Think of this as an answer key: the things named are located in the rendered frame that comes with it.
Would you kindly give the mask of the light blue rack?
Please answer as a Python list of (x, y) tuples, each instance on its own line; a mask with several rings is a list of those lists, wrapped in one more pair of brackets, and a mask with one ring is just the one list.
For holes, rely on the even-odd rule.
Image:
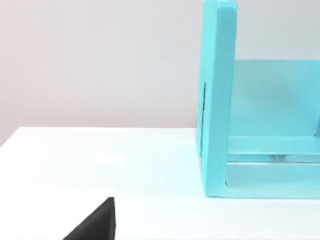
[(204, 193), (320, 200), (320, 59), (237, 60), (237, 2), (202, 2), (196, 149)]

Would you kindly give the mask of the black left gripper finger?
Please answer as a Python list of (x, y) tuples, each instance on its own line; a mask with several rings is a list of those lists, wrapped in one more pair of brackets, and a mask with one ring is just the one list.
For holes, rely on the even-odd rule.
[(108, 197), (62, 240), (115, 240), (115, 198)]

